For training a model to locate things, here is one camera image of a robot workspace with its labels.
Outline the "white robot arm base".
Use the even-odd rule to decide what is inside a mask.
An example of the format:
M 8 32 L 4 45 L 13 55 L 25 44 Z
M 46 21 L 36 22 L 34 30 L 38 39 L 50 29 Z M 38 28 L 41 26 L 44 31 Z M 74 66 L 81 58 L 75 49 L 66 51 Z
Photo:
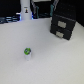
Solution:
M 31 20 L 32 12 L 30 9 L 30 0 L 20 0 L 21 3 L 21 19 Z

